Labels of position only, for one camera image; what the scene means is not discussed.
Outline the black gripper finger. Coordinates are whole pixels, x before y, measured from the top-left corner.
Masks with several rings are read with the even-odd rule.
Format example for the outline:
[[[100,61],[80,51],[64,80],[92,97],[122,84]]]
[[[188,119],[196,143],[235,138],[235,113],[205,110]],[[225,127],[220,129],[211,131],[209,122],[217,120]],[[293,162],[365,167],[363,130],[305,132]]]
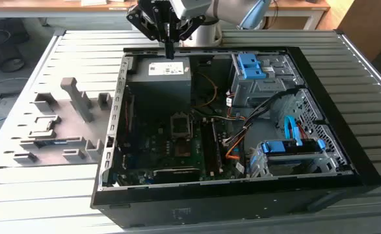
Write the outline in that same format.
[[[182,25],[182,20],[178,18],[176,14],[170,16],[170,59],[175,59],[175,43],[182,40],[187,40],[192,35],[195,30],[205,21],[205,16],[200,15],[197,17],[187,20],[184,25]]]
[[[150,40],[158,40],[164,43],[166,58],[170,59],[167,23],[155,23],[138,4],[130,9],[127,20]]]

